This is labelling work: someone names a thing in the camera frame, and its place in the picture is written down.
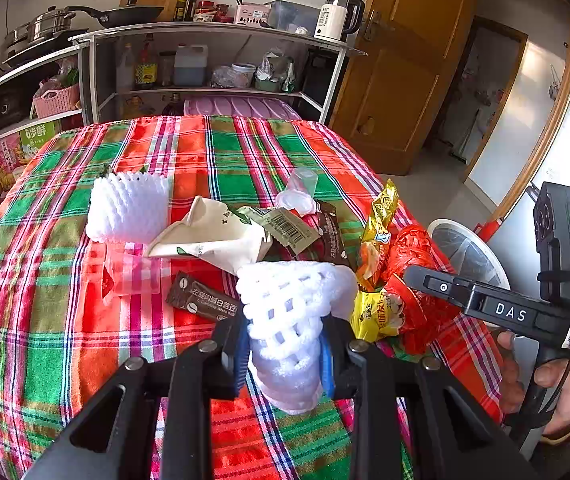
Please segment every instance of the table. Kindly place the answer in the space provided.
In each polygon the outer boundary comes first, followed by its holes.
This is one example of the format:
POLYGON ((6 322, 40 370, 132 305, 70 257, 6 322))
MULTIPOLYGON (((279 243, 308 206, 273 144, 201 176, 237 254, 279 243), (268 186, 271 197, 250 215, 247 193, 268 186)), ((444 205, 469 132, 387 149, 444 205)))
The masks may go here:
MULTIPOLYGON (((7 478, 20 478, 128 357, 170 358, 209 336, 210 322, 164 302, 179 270, 236 294, 234 276, 197 259, 159 261, 155 290, 145 286, 148 264, 131 264, 142 246, 107 250, 91 242, 84 233, 89 196, 105 164, 115 171, 147 166, 172 178, 171 221, 198 194, 233 206, 272 206, 294 167, 312 168, 319 174, 316 198, 336 206, 352 262, 371 200, 382 189, 365 162, 320 123, 157 117, 54 137, 0 206, 0 471, 7 478), (109 274, 108 256, 122 270, 109 274), (113 294, 123 280, 142 284, 138 293, 113 294)), ((401 202, 393 229, 414 222, 401 202)), ((388 342, 379 345, 395 352, 388 342)), ((499 420, 500 356, 484 325, 459 316, 431 350, 499 420)), ((159 474, 164 410, 163 404, 152 478, 159 474)), ((310 414, 288 416, 249 378, 239 399, 214 402, 212 425, 217 479, 348 476, 353 406, 347 401, 323 397, 310 414)))

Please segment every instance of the shelf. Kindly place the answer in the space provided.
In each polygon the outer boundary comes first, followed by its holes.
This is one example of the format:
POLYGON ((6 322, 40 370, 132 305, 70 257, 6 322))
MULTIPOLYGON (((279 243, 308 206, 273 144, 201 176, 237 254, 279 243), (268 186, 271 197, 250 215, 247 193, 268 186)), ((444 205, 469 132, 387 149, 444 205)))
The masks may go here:
POLYGON ((171 93, 171 92, 181 92, 184 94, 236 94, 236 95, 262 95, 262 96, 269 96, 269 97, 303 97, 301 92, 268 92, 265 90, 257 90, 256 88, 214 88, 211 86, 203 86, 203 87, 194 87, 194 86, 187 86, 187 87, 159 87, 159 88, 150 88, 148 90, 131 90, 129 92, 121 92, 120 95, 138 95, 138 94, 151 94, 151 93, 171 93))
POLYGON ((83 110, 70 110, 68 112, 62 112, 60 114, 50 115, 49 117, 44 117, 43 119, 30 119, 30 118, 24 119, 23 121, 20 121, 19 123, 10 124, 9 126, 0 130, 0 139, 3 139, 4 137, 15 134, 16 132, 19 132, 20 130, 25 130, 26 128, 29 128, 30 126, 36 126, 37 124, 49 123, 51 121, 56 121, 58 119, 62 119, 65 117, 70 117, 72 115, 79 114, 82 111, 83 110))
POLYGON ((117 38, 119 36, 130 36, 133 34, 148 34, 160 32, 236 32, 237 34, 257 34, 261 36, 273 36, 280 40, 297 41, 313 46, 319 46, 336 52, 345 51, 350 56, 367 56, 367 54, 356 48, 352 48, 342 41, 329 40, 327 38, 314 38, 303 34, 294 34, 275 28, 248 27, 247 25, 235 25, 232 23, 200 23, 200 22, 159 22, 141 23, 140 25, 126 25, 125 27, 104 28, 94 32, 86 32, 73 36, 70 41, 81 43, 85 41, 117 38))
POLYGON ((16 67, 14 70, 10 72, 6 72, 0 77, 0 86, 7 83, 8 81, 14 79, 21 74, 26 72, 30 72, 37 67, 43 66, 47 63, 51 63, 52 61, 56 61, 57 59, 61 59, 62 57, 71 56, 75 54, 79 50, 81 50, 85 45, 82 44, 73 44, 72 46, 65 47, 61 50, 57 50, 56 52, 52 52, 50 54, 46 54, 46 56, 42 56, 38 59, 25 63, 19 67, 16 67))

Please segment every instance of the pink plastic basket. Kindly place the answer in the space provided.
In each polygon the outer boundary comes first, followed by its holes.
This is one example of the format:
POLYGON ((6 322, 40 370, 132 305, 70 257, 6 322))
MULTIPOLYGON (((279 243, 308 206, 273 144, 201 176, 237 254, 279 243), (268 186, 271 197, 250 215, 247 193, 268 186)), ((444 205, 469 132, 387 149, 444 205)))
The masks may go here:
POLYGON ((80 98, 78 84, 62 90, 47 90, 42 96, 32 99, 39 119, 76 108, 80 98))

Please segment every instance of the black strap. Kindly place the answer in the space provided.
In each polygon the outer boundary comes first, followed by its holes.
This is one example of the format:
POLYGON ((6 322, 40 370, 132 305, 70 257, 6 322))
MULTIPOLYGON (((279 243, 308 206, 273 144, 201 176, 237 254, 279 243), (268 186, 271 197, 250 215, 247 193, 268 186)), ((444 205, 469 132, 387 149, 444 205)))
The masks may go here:
POLYGON ((543 270, 536 279, 539 282, 570 282, 570 270, 543 270))
POLYGON ((503 423, 510 428, 542 428, 552 420, 554 410, 540 413, 509 413, 503 423))

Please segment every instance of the barcode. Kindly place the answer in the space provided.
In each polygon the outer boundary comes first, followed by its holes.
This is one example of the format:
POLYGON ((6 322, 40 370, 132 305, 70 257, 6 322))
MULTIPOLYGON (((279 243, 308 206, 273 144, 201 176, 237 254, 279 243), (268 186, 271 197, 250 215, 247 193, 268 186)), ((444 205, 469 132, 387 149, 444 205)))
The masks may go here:
POLYGON ((296 244, 304 238, 303 234, 298 229, 296 229, 296 226, 290 224, 284 216, 277 216, 276 218, 272 219, 271 223, 283 235, 289 238, 292 243, 296 244))

